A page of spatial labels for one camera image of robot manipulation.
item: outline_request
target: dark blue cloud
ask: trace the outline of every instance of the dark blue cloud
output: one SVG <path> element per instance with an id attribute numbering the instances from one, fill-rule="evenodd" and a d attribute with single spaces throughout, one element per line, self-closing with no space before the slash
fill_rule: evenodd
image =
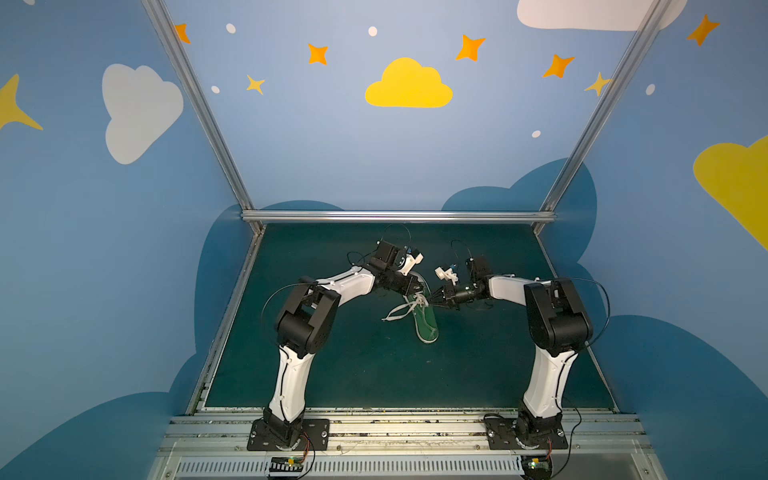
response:
<path id="1" fill-rule="evenodd" d="M 344 210 L 336 205 L 314 200 L 289 200 L 264 207 L 261 210 Z"/>
<path id="2" fill-rule="evenodd" d="M 510 188 L 471 187 L 453 194 L 444 211 L 536 211 L 563 168 L 565 159 L 549 162 L 528 172 Z"/>
<path id="3" fill-rule="evenodd" d="M 583 164 L 558 205 L 557 221 L 541 232 L 558 275 L 592 278 L 578 261 L 597 211 L 597 192 Z M 601 293 L 594 284 L 576 284 L 599 332 L 606 316 Z M 768 429 L 768 397 L 722 353 L 677 326 L 635 315 L 612 317 L 593 350 L 619 408 L 640 416 L 670 479 L 763 476 L 765 452 L 734 465 L 707 461 L 739 458 Z M 702 420 L 712 418 L 714 424 Z"/>
<path id="4" fill-rule="evenodd" d="M 227 208 L 208 231 L 195 284 L 197 352 L 170 391 L 124 396 L 81 413 L 0 468 L 0 480 L 135 480 L 149 475 L 169 417 L 187 408 L 243 266 L 253 231 L 240 212 L 239 205 Z"/>

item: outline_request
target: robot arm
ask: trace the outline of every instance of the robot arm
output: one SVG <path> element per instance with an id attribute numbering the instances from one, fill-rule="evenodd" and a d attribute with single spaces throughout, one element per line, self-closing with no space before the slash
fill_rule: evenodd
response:
<path id="1" fill-rule="evenodd" d="M 592 337 L 592 323 L 569 279 L 526 280 L 514 275 L 493 275 L 480 256 L 467 260 L 470 281 L 455 285 L 453 266 L 435 272 L 446 284 L 429 297 L 433 306 L 457 308 L 484 298 L 525 306 L 528 331 L 536 353 L 531 381 L 521 400 L 515 434 L 525 449 L 538 448 L 550 439 L 553 448 L 566 448 L 562 432 L 562 396 L 568 373 L 584 343 Z"/>
<path id="2" fill-rule="evenodd" d="M 300 279 L 302 285 L 293 288 L 275 325 L 280 369 L 274 396 L 264 409 L 263 418 L 258 420 L 270 443 L 281 449 L 298 445 L 312 360 L 328 340 L 339 306 L 376 288 L 402 295 L 421 293 L 422 284 L 410 270 L 422 258 L 418 250 L 399 248 L 381 240 L 365 266 L 353 266 L 330 278 Z"/>

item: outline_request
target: painted cloud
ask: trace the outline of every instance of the painted cloud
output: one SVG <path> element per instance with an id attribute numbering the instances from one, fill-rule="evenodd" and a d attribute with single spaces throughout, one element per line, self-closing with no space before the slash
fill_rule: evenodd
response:
<path id="1" fill-rule="evenodd" d="M 672 0 L 661 27 L 683 11 L 687 0 Z M 518 18 L 533 28 L 634 31 L 653 0 L 520 0 Z"/>
<path id="2" fill-rule="evenodd" d="M 125 65 L 107 67 L 101 93 L 112 120 L 107 149 L 123 165 L 135 162 L 179 118 L 184 109 L 181 90 L 154 70 Z"/>

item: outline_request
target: white shoelace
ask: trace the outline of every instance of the white shoelace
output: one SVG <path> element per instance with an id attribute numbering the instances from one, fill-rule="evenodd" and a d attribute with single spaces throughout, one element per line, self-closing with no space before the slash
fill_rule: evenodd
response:
<path id="1" fill-rule="evenodd" d="M 387 322 L 391 322 L 393 320 L 400 320 L 402 318 L 406 318 L 417 306 L 423 305 L 424 308 L 429 306 L 429 302 L 427 302 L 427 299 L 425 296 L 423 296 L 421 293 L 417 293 L 415 295 L 415 299 L 412 302 L 405 302 L 402 305 L 396 306 L 395 308 L 391 309 L 389 311 L 389 314 L 382 318 L 382 320 L 386 320 Z M 397 312 L 398 310 L 402 310 L 404 308 L 408 307 L 408 311 L 403 313 L 402 315 L 393 315 L 394 312 Z"/>

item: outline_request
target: black mounting plate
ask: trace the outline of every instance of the black mounting plate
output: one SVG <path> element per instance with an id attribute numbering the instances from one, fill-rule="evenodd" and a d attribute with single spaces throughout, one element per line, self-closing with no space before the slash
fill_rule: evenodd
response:
<path id="1" fill-rule="evenodd" d="M 328 419 L 304 419 L 302 424 L 303 433 L 310 437 L 310 450 L 324 452 L 328 449 Z M 299 443 L 293 448 L 293 452 L 303 452 L 306 447 L 304 435 L 299 437 Z M 279 452 L 272 441 L 271 436 L 266 431 L 266 424 L 262 419 L 258 419 L 250 426 L 250 435 L 248 435 L 247 449 L 250 452 Z"/>
<path id="2" fill-rule="evenodd" d="M 488 417 L 483 419 L 485 423 L 485 437 L 488 439 L 488 447 L 491 450 L 523 450 L 525 449 L 517 439 L 513 422 L 515 419 L 500 419 L 499 417 Z M 568 448 L 568 440 L 565 434 L 552 434 L 544 437 L 542 443 L 531 450 L 549 450 L 547 438 L 552 441 L 553 450 L 565 450 Z"/>

